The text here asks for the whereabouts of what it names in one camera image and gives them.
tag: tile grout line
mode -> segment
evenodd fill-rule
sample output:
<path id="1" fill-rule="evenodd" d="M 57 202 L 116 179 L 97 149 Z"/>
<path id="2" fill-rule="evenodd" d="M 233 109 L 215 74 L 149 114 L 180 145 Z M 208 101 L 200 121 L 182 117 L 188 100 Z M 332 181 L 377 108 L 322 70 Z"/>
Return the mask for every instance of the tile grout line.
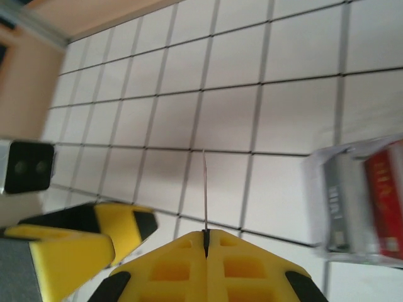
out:
<path id="1" fill-rule="evenodd" d="M 267 22 L 267 24 L 265 25 L 265 28 L 264 28 L 263 46 L 262 46 L 260 71 L 259 71 L 259 82 L 263 82 L 264 77 L 266 75 L 266 65 L 267 65 L 267 58 L 268 58 L 269 44 L 270 44 L 270 34 L 271 34 L 271 27 L 272 27 L 270 20 L 273 17 L 274 5 L 275 5 L 275 0 L 270 0 L 268 3 L 267 15 L 266 15 L 267 20 L 269 20 L 269 22 Z M 256 103 L 255 103 L 253 127 L 252 127 L 252 133 L 251 133 L 251 144 L 250 144 L 251 152 L 253 152 L 256 148 L 260 111 L 261 111 L 261 105 L 262 105 L 262 101 L 263 101 L 263 89 L 264 89 L 263 85 L 259 85 L 258 91 L 256 94 Z M 242 229 L 245 225 L 247 202 L 249 199 L 249 190 L 251 187 L 252 171 L 253 171 L 253 154 L 251 153 L 247 159 L 244 194 L 242 196 L 241 213 L 239 215 L 239 228 L 240 229 Z"/>
<path id="2" fill-rule="evenodd" d="M 235 88 L 240 88 L 240 87 L 253 87 L 253 86 L 259 86 L 259 85 L 271 85 L 271 84 L 282 84 L 282 83 L 288 83 L 288 82 L 299 82 L 299 81 L 313 81 L 313 80 L 320 80 L 320 79 L 328 79 L 328 78 L 333 78 L 333 77 L 349 77 L 349 76 L 360 76 L 360 75 L 365 75 L 365 74 L 374 74 L 374 73 L 380 73 L 380 72 L 393 72 L 393 71 L 402 71 L 403 66 L 398 66 L 398 67 L 389 67 L 389 68 L 382 68 L 382 69 L 372 69 L 372 70 L 361 70 L 361 71 L 353 71 L 353 72 L 345 72 L 345 73 L 337 73 L 337 74 L 326 74 L 326 75 L 317 75 L 313 77 L 301 77 L 301 78 L 293 78 L 293 79 L 279 79 L 279 80 L 273 80 L 273 81 L 264 81 L 264 82 L 257 82 L 257 83 L 245 83 L 245 84 L 236 84 L 236 85 L 231 85 L 231 86 L 219 86 L 219 87 L 208 87 L 204 89 L 192 89 L 192 90 L 186 90 L 186 91 L 174 91 L 174 92 L 165 92 L 165 93 L 160 93 L 160 94 L 148 94 L 144 96 L 132 96 L 132 97 L 127 97 L 127 98 L 122 98 L 122 99 L 107 99 L 103 101 L 97 101 L 97 103 L 111 103 L 111 102 L 117 102 L 117 101 L 131 101 L 135 99 L 145 99 L 145 98 L 154 98 L 156 96 L 174 96 L 177 94 L 186 94 L 186 93 L 194 93 L 194 92 L 200 92 L 200 91 L 216 91 L 216 90 L 224 90 L 224 89 L 235 89 Z M 60 109 L 60 108 L 70 108 L 70 107 L 75 107 L 75 106 L 85 106 L 92 104 L 90 103 L 77 103 L 77 104 L 68 104 L 68 105 L 58 105 L 58 106 L 52 106 L 49 107 L 48 110 L 52 109 Z"/>
<path id="3" fill-rule="evenodd" d="M 319 7 L 319 8 L 313 8 L 313 9 L 310 9 L 310 10 L 307 10 L 307 11 L 302 11 L 302 12 L 295 13 L 295 14 L 290 14 L 290 15 L 281 16 L 281 17 L 278 17 L 278 18 L 273 18 L 271 21 L 272 21 L 272 22 L 277 22 L 277 21 L 281 21 L 281 20 L 285 20 L 285 19 L 291 19 L 291 18 L 303 16 L 303 15 L 305 15 L 305 14 L 316 13 L 316 12 L 318 12 L 318 11 L 323 11 L 323 10 L 326 10 L 326 9 L 331 9 L 331 8 L 335 8 L 335 7 L 337 7 L 337 6 L 341 6 L 341 5 L 343 5 L 343 3 L 344 3 L 344 1 L 340 1 L 340 2 L 338 2 L 338 3 L 329 4 L 329 5 L 326 5 L 326 6 L 321 6 L 321 7 Z M 119 25 L 121 25 L 121 24 L 124 24 L 124 23 L 126 23 L 126 22 L 120 23 L 120 24 L 115 25 L 115 26 L 111 26 L 111 27 L 109 27 L 109 28 L 107 28 L 107 29 L 104 29 L 104 30 L 102 30 L 102 31 L 109 30 L 109 29 L 111 29 L 111 28 L 117 27 L 117 26 L 119 26 Z M 192 38 L 192 39 L 185 40 L 185 41 L 178 42 L 178 43 L 167 44 L 167 45 L 164 46 L 164 47 L 153 48 L 153 49 L 151 49 L 151 50 L 147 50 L 147 51 L 140 52 L 140 53 L 136 53 L 136 54 L 131 54 L 131 55 L 129 55 L 129 56 L 122 57 L 122 58 L 119 58 L 119 59 L 113 59 L 113 60 L 107 61 L 107 62 L 105 62 L 105 63 L 94 64 L 94 65 L 91 65 L 91 66 L 88 66 L 88 67 L 82 67 L 81 69 L 70 70 L 70 71 L 68 71 L 68 72 L 63 72 L 63 73 L 61 73 L 61 74 L 59 74 L 59 75 L 62 76 L 62 75 L 64 75 L 64 74 L 69 74 L 69 73 L 72 73 L 72 72 L 75 72 L 75 71 L 79 71 L 79 70 L 83 70 L 83 69 L 88 69 L 88 68 L 96 67 L 96 66 L 99 66 L 99 65 L 102 65 L 102 64 L 107 64 L 107 63 L 116 62 L 116 61 L 118 61 L 118 60 L 128 59 L 129 57 L 134 57 L 134 56 L 138 56 L 138 55 L 143 55 L 143 54 L 150 53 L 150 52 L 156 52 L 156 51 L 162 50 L 162 49 L 164 49 L 164 48 L 175 47 L 175 46 L 179 46 L 179 45 L 183 45 L 183 44 L 187 44 L 187 43 L 191 43 L 191 42 L 196 42 L 196 41 L 198 41 L 198 40 L 202 40 L 202 39 L 208 38 L 208 37 L 210 37 L 210 36 L 219 36 L 219 35 L 225 35 L 225 34 L 227 34 L 227 33 L 233 33 L 233 32 L 240 31 L 240 30 L 244 30 L 244 29 L 247 29 L 247 28 L 250 28 L 250 27 L 263 25 L 263 24 L 265 24 L 265 23 L 267 23 L 267 21 L 260 21 L 260 22 L 252 23 L 252 24 L 250 24 L 250 25 L 245 25 L 245 26 L 241 26 L 241 27 L 238 27 L 238 28 L 233 28 L 233 29 L 231 29 L 231 30 L 224 30 L 224 31 L 220 31 L 220 32 L 218 32 L 218 33 L 212 33 L 211 35 L 208 35 L 208 36 L 201 36 L 201 37 L 199 37 L 199 38 Z M 82 39 L 84 39 L 84 38 L 91 38 L 91 37 L 92 37 L 93 35 L 95 35 L 95 34 L 97 34 L 97 33 L 94 33 L 94 34 L 92 34 L 92 35 L 90 35 L 90 36 L 87 36 L 87 37 L 83 37 L 83 38 L 81 38 L 81 39 L 79 39 L 79 40 L 82 40 Z"/>
<path id="4" fill-rule="evenodd" d="M 90 41 L 91 41 L 91 37 L 89 37 L 89 38 L 86 40 L 86 44 L 85 44 L 85 46 L 84 46 L 84 51 L 82 52 L 82 55 L 81 55 L 81 61 L 80 61 L 80 64 L 79 64 L 80 66 L 83 66 L 83 65 L 84 65 L 84 61 L 85 61 L 85 58 L 86 58 L 87 53 L 88 53 L 88 48 L 89 48 L 89 43 L 90 43 Z M 83 151 L 83 149 L 84 149 L 84 147 L 79 147 L 79 151 L 78 151 L 77 159 L 76 159 L 76 164 L 74 165 L 73 175 L 72 175 L 71 181 L 70 181 L 70 186 L 71 186 L 71 188 L 70 188 L 70 190 L 69 190 L 70 196 L 69 196 L 69 199 L 67 200 L 67 203 L 66 203 L 66 206 L 67 206 L 67 207 L 71 205 L 71 199 L 72 199 L 72 194 L 73 194 L 72 188 L 73 188 L 73 186 L 75 185 L 75 182 L 76 182 L 76 176 L 77 176 L 77 173 L 78 173 L 79 163 L 80 163 L 80 161 L 81 161 L 81 156 L 82 156 L 82 151 Z M 74 292 L 74 296 L 73 296 L 72 302 L 77 302 L 77 300 L 78 300 L 78 292 L 79 292 L 80 289 L 81 289 L 81 287 L 77 288 L 76 291 Z"/>
<path id="5" fill-rule="evenodd" d="M 64 190 L 64 191 L 71 191 L 73 193 L 86 195 L 89 198 L 90 197 L 94 197 L 94 198 L 101 197 L 103 199 L 108 199 L 108 200 L 111 200 L 111 201 L 119 201 L 119 202 L 123 202 L 125 204 L 130 204 L 127 201 L 124 201 L 124 200 L 121 200 L 121 199 L 110 198 L 109 196 L 105 196 L 105 195 L 98 196 L 98 194 L 96 194 L 96 193 L 92 193 L 92 192 L 89 192 L 89 191 L 83 191 L 81 189 L 75 189 L 73 187 L 66 187 L 66 186 L 63 186 L 63 185 L 60 185 L 60 184 L 52 184 L 52 187 L 55 188 L 55 189 L 60 189 L 60 190 Z M 197 218 L 197 217 L 188 216 L 188 215 L 180 215 L 179 213 L 175 213 L 175 212 L 172 212 L 172 211 L 159 209 L 159 208 L 152 208 L 152 209 L 157 213 L 162 213 L 162 214 L 169 215 L 169 216 L 172 216 L 172 217 L 177 217 L 177 218 L 180 218 L 180 219 L 184 218 L 184 219 L 191 220 L 191 221 L 196 221 L 196 222 L 203 222 L 204 221 L 203 218 Z M 273 240 L 277 240 L 277 241 L 281 241 L 281 242 L 285 242 L 285 243 L 289 243 L 289 244 L 295 244 L 295 245 L 298 245 L 298 246 L 301 246 L 301 247 L 306 247 L 308 249 L 316 248 L 315 245 L 312 245 L 312 244 L 309 244 L 309 243 L 299 242 L 299 241 L 295 241 L 295 240 L 292 240 L 292 239 L 278 237 L 278 236 L 274 236 L 274 235 L 270 235 L 270 234 L 266 234 L 266 233 L 261 233 L 261 232 L 257 232 L 257 231 L 253 231 L 253 230 L 239 229 L 236 226 L 225 225 L 225 224 L 222 224 L 222 223 L 219 223 L 219 222 L 216 222 L 216 221 L 209 221 L 208 223 L 211 224 L 211 225 L 215 225 L 217 227 L 228 228 L 228 229 L 233 230 L 233 231 L 240 231 L 242 233 L 247 233 L 247 234 L 251 234 L 251 235 L 255 235 L 255 236 L 259 236 L 259 237 L 269 238 L 269 239 L 273 239 Z"/>
<path id="6" fill-rule="evenodd" d="M 330 273 L 331 273 L 331 261 L 326 260 L 325 261 L 325 267 L 324 267 L 324 272 L 323 272 L 323 285 L 322 285 L 322 292 L 323 295 L 328 298 L 329 297 L 329 283 L 330 283 Z"/>
<path id="7" fill-rule="evenodd" d="M 82 51 L 82 54 L 81 54 L 81 58 L 80 58 L 80 62 L 79 62 L 79 67 L 82 67 L 82 66 L 84 65 L 85 58 L 86 58 L 86 56 L 87 56 L 87 51 L 88 51 L 88 48 L 89 48 L 89 42 L 90 42 L 90 40 L 91 40 L 90 38 L 88 38 L 88 39 L 86 40 L 86 43 L 85 43 L 85 45 L 84 45 L 84 50 Z M 69 110 L 68 110 L 68 112 L 66 112 L 66 115 L 65 115 L 65 117 L 64 117 L 64 122 L 63 122 L 63 126 L 62 126 L 62 131 L 60 132 L 60 135 L 59 135 L 59 141 L 60 141 L 60 142 L 61 142 L 62 139 L 64 138 L 65 131 L 67 130 L 67 124 L 68 124 L 68 122 L 69 122 L 70 115 L 71 115 L 71 107 L 73 107 L 73 103 L 72 103 L 72 102 L 74 101 L 74 98 L 76 97 L 77 88 L 78 88 L 78 84 L 79 84 L 80 79 L 81 79 L 81 72 L 78 73 L 78 74 L 76 75 L 76 78 L 74 79 L 73 88 L 72 88 L 71 95 L 70 95 L 70 100 L 69 100 L 69 103 L 66 105 L 66 108 L 68 108 Z"/>
<path id="8" fill-rule="evenodd" d="M 203 71 L 201 73 L 200 91 L 198 93 L 196 111 L 195 111 L 194 120 L 193 120 L 193 127 L 192 127 L 190 144 L 189 144 L 190 149 L 192 149 L 194 147 L 195 141 L 196 141 L 196 133 L 197 133 L 197 128 L 198 128 L 199 119 L 200 119 L 200 112 L 202 110 L 203 89 L 205 88 L 206 81 L 207 81 L 208 67 L 210 65 L 210 57 L 211 57 L 212 48 L 213 48 L 213 39 L 214 39 L 213 34 L 215 32 L 215 27 L 217 25 L 217 19 L 219 16 L 219 7 L 220 7 L 220 0 L 215 0 L 213 14 L 212 14 L 212 20 L 210 23 L 210 31 L 209 31 L 210 35 L 207 40 L 206 54 L 205 54 L 204 63 L 203 63 Z M 186 158 L 186 165 L 184 168 L 181 195 L 179 197 L 179 205 L 178 205 L 178 214 L 179 215 L 183 211 L 186 187 L 188 185 L 189 174 L 190 174 L 191 159 L 192 159 L 192 152 L 188 152 L 188 156 Z M 175 229 L 174 229 L 174 239 L 176 239 L 178 237 L 179 226 L 180 226 L 180 219 L 177 219 L 176 224 L 175 224 Z"/>
<path id="9" fill-rule="evenodd" d="M 343 122 L 343 109 L 344 109 L 344 88 L 346 78 L 347 55 L 348 55 L 348 38 L 349 38 L 349 19 L 351 4 L 347 1 L 341 6 L 341 30 L 340 30 L 340 48 L 339 48 L 339 77 L 337 81 L 336 92 L 336 105 L 334 111 L 334 138 L 333 144 L 339 145 L 341 143 L 341 132 Z"/>
<path id="10" fill-rule="evenodd" d="M 156 151 L 177 151 L 177 152 L 202 152 L 201 148 L 176 148 L 176 147 L 147 147 L 147 146 L 130 146 L 130 145 L 100 145 L 93 143 L 56 143 L 60 146 L 71 147 L 93 147 L 93 148 L 117 148 L 117 149 L 135 149 L 135 150 L 156 150 Z M 284 157 L 308 157 L 310 154 L 293 154 L 293 153 L 278 153 L 278 152 L 251 152 L 242 150 L 219 150 L 219 149 L 204 149 L 206 153 L 219 154 L 244 154 L 244 155 L 267 155 L 267 156 L 284 156 Z"/>
<path id="11" fill-rule="evenodd" d="M 82 54 L 81 54 L 79 66 L 82 66 L 84 64 L 84 61 L 85 61 L 85 58 L 86 58 L 86 55 L 87 55 L 87 51 L 88 51 L 88 48 L 89 48 L 89 41 L 90 41 L 90 39 L 87 39 L 86 44 L 84 46 L 84 50 L 82 51 Z M 72 92 L 71 92 L 71 95 L 70 95 L 70 100 L 69 100 L 70 105 L 74 102 L 74 100 L 76 98 L 78 85 L 79 85 L 79 82 L 81 80 L 81 73 L 82 72 L 78 72 L 76 78 L 74 79 L 73 89 L 72 89 Z M 63 139 L 64 139 L 65 133 L 67 131 L 67 126 L 69 124 L 70 116 L 71 116 L 72 106 L 67 107 L 67 108 L 68 108 L 68 112 L 66 112 L 66 115 L 65 115 L 65 118 L 64 118 L 62 131 L 61 131 L 60 136 L 59 136 L 59 141 L 63 141 Z M 68 195 L 67 195 L 67 199 L 66 199 L 66 201 L 64 203 L 64 208 L 65 209 L 68 206 L 70 206 L 71 198 L 72 198 L 72 193 L 71 193 L 71 191 L 69 191 Z"/>
<path id="12" fill-rule="evenodd" d="M 106 56 L 108 55 L 109 47 L 110 47 L 110 45 L 106 46 L 105 52 L 104 52 L 104 55 L 103 55 L 103 59 L 106 58 Z M 77 176 L 78 176 L 82 156 L 83 156 L 84 149 L 85 149 L 84 144 L 85 144 L 85 141 L 87 140 L 87 136 L 88 136 L 88 133 L 89 133 L 89 127 L 91 126 L 91 121 L 93 119 L 95 102 L 96 102 L 96 99 L 98 97 L 99 90 L 101 88 L 101 82 L 102 82 L 104 70 L 105 70 L 105 65 L 102 65 L 101 68 L 99 69 L 99 74 L 98 74 L 98 78 L 97 78 L 97 81 L 96 81 L 94 94 L 93 94 L 93 100 L 92 100 L 92 102 L 90 104 L 86 125 L 84 127 L 84 132 L 82 134 L 81 144 L 80 144 L 80 147 L 79 147 L 79 153 L 77 155 L 77 161 L 76 161 L 76 165 L 74 166 L 73 176 L 72 176 L 72 179 L 71 179 L 71 187 L 74 187 L 76 185 Z"/>
<path id="13" fill-rule="evenodd" d="M 172 35 L 173 35 L 173 30 L 174 30 L 174 24 L 176 20 L 176 14 L 178 12 L 178 4 L 173 5 L 172 9 L 172 15 L 171 15 L 171 20 L 169 22 L 169 28 L 167 32 L 167 37 L 166 37 L 166 45 L 169 45 Z M 158 75 L 158 80 L 157 80 L 157 85 L 156 85 L 156 93 L 154 95 L 154 99 L 152 100 L 152 107 L 151 107 L 151 112 L 150 112 L 150 119 L 149 119 L 149 124 L 147 125 L 147 131 L 145 133 L 145 140 L 144 140 L 144 145 L 145 148 L 143 149 L 143 153 L 140 159 L 140 165 L 139 165 L 139 170 L 137 173 L 137 180 L 135 183 L 135 189 L 133 193 L 133 199 L 132 199 L 132 204 L 135 204 L 137 202 L 137 198 L 139 197 L 139 191 L 140 191 L 140 183 L 143 177 L 143 172 L 144 172 L 144 165 L 145 165 L 145 159 L 147 157 L 147 146 L 149 144 L 149 140 L 151 137 L 151 131 L 152 131 L 152 126 L 154 123 L 154 118 L 156 115 L 157 111 L 157 103 L 158 103 L 158 94 L 159 91 L 161 90 L 162 86 L 162 81 L 164 78 L 164 72 L 165 72 L 165 67 L 166 67 L 166 62 L 168 58 L 168 48 L 164 49 L 164 53 L 162 55 L 162 60 L 161 60 L 161 68 L 159 69 L 159 75 Z"/>
<path id="14" fill-rule="evenodd" d="M 140 36 L 140 31 L 141 31 L 141 27 L 142 27 L 142 23 L 143 23 L 143 18 L 140 17 L 138 23 L 137 23 L 137 27 L 136 27 L 136 32 L 134 35 L 134 39 L 133 39 L 133 43 L 132 43 L 132 48 L 130 50 L 130 53 L 134 53 L 137 44 L 139 42 L 139 36 Z M 118 124 L 119 124 L 119 120 L 120 120 L 120 115 L 122 113 L 122 100 L 123 97 L 126 93 L 127 90 L 127 86 L 128 86 L 128 82 L 130 80 L 130 75 L 132 73 L 132 66 L 133 66 L 133 58 L 130 58 L 127 62 L 127 68 L 126 68 L 126 73 L 125 73 L 125 78 L 123 80 L 123 85 L 122 85 L 122 90 L 120 91 L 120 99 L 118 100 L 118 107 L 116 109 L 116 114 L 115 114 L 115 119 L 113 121 L 113 125 L 112 125 L 112 132 L 111 132 L 111 137 L 109 139 L 109 145 L 108 145 L 108 150 L 106 153 L 106 158 L 105 158 L 105 163 L 102 169 L 102 173 L 101 173 L 101 179 L 99 180 L 99 186 L 98 186 L 98 196 L 101 195 L 103 186 L 105 185 L 105 179 L 106 179 L 106 173 L 108 172 L 108 166 L 110 163 L 110 157 L 111 157 L 111 153 L 112 153 L 112 145 L 113 145 L 113 141 L 115 140 L 115 136 L 116 136 L 116 132 L 117 132 L 117 128 L 118 128 Z"/>

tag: red packaging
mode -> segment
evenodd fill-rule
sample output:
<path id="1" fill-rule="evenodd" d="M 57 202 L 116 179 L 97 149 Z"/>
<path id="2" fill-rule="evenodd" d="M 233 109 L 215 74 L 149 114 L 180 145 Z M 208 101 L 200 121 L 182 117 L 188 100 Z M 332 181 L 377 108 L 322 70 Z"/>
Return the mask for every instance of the red packaging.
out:
<path id="1" fill-rule="evenodd" d="M 365 161 L 381 254 L 403 259 L 403 216 L 388 150 Z"/>

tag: black rubber edge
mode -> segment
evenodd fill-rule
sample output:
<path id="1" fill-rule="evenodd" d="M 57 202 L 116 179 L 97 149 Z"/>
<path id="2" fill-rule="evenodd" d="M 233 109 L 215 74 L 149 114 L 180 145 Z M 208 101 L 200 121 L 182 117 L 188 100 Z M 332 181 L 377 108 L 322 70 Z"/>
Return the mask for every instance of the black rubber edge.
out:
<path id="1" fill-rule="evenodd" d="M 88 302 L 118 302 L 130 278 L 130 273 L 123 271 L 103 279 Z"/>
<path id="2" fill-rule="evenodd" d="M 203 230 L 203 247 L 206 258 L 208 257 L 208 248 L 210 246 L 210 229 Z"/>
<path id="3" fill-rule="evenodd" d="M 310 277 L 294 271 L 286 272 L 285 276 L 300 302 L 328 302 Z"/>
<path id="4" fill-rule="evenodd" d="M 101 233 L 96 219 L 95 203 L 80 204 L 72 208 L 22 219 L 18 224 L 40 225 L 43 227 L 66 228 L 69 230 Z"/>
<path id="5" fill-rule="evenodd" d="M 139 228 L 141 241 L 149 238 L 158 229 L 156 216 L 153 212 L 133 211 L 134 219 Z"/>

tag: metal pin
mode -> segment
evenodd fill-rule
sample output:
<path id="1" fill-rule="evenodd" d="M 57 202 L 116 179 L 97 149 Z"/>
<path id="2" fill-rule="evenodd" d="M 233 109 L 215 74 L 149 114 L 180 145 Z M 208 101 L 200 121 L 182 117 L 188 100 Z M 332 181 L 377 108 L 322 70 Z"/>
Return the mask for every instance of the metal pin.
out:
<path id="1" fill-rule="evenodd" d="M 203 175 L 204 175 L 204 221 L 205 229 L 207 232 L 207 164 L 206 164 L 206 153 L 203 149 Z"/>

